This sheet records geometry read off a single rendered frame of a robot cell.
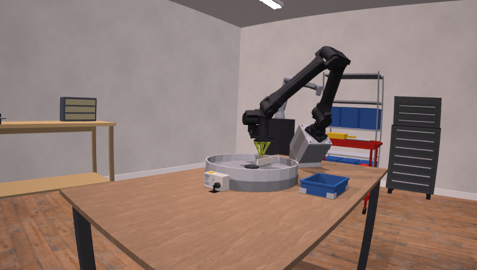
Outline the blue open crate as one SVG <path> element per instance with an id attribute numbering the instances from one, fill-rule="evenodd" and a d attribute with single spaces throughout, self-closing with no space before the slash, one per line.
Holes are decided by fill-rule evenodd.
<path id="1" fill-rule="evenodd" d="M 300 193 L 335 199 L 348 189 L 349 177 L 317 173 L 301 179 Z"/>

